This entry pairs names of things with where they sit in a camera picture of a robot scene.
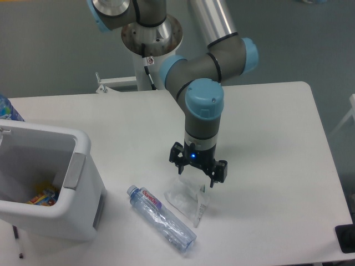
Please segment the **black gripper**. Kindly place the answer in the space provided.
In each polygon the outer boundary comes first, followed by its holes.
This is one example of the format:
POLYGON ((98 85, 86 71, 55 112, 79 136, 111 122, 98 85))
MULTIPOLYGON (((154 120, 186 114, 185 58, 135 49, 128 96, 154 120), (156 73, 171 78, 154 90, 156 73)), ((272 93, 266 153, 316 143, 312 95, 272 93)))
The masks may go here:
POLYGON ((224 183, 227 176, 227 161, 215 161, 216 145, 207 150, 197 150, 195 144, 184 146, 175 142, 170 150, 169 161, 178 168, 178 174, 182 174, 186 165, 202 170, 210 178, 210 188, 215 183, 224 183))

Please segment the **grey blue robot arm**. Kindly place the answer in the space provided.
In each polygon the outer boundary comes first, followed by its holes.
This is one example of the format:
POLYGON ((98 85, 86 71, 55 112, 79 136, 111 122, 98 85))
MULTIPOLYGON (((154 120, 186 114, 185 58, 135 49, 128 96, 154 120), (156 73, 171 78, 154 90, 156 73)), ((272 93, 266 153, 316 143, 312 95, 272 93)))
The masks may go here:
POLYGON ((98 28, 121 29, 124 45, 138 55, 136 78, 149 89, 166 89, 185 114, 184 143, 173 144, 169 160, 179 172, 201 169, 211 183, 223 183, 227 162, 215 159, 224 108, 221 83, 258 65, 256 45, 241 38, 225 1, 190 1, 202 29, 207 53, 193 60, 175 54, 181 44, 180 23, 167 13, 165 1, 88 1, 98 28))

